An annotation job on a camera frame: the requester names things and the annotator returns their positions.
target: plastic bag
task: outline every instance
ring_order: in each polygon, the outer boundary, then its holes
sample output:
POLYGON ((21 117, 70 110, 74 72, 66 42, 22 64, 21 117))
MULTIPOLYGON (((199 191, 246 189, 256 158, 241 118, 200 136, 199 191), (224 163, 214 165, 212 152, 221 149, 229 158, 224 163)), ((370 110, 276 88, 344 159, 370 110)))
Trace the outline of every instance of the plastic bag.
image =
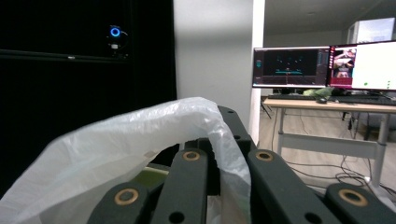
POLYGON ((200 137, 209 138, 220 169, 221 223, 249 223, 248 165, 217 105, 200 97, 55 139, 0 201, 0 223, 86 223, 109 189, 134 178, 161 150, 200 137))

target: desk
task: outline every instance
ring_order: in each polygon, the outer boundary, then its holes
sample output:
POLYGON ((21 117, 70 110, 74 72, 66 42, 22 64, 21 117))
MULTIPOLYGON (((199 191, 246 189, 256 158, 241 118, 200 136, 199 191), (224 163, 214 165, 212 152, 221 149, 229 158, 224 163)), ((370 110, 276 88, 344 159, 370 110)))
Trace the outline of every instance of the desk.
POLYGON ((347 105, 328 102, 325 105, 318 104, 315 101, 304 100, 276 100, 266 99, 265 105, 273 108, 280 108, 279 121, 279 138, 277 145, 277 153, 281 155, 282 147, 298 148, 301 150, 309 150, 316 152, 332 153, 337 155, 347 155, 353 157, 367 158, 375 160, 373 168, 373 176, 371 180, 372 190, 377 197, 384 203, 389 204, 388 197, 383 198, 380 190, 380 177, 382 166, 384 163, 385 149, 387 144, 387 137, 389 131, 389 117, 390 114, 396 113, 396 106, 387 105, 347 105), (303 135, 295 133, 283 132, 283 121, 286 109, 317 109, 317 110, 332 110, 332 111, 350 111, 350 112, 375 112, 383 114, 379 136, 376 142, 361 141, 354 139, 340 139, 321 137, 313 135, 303 135))

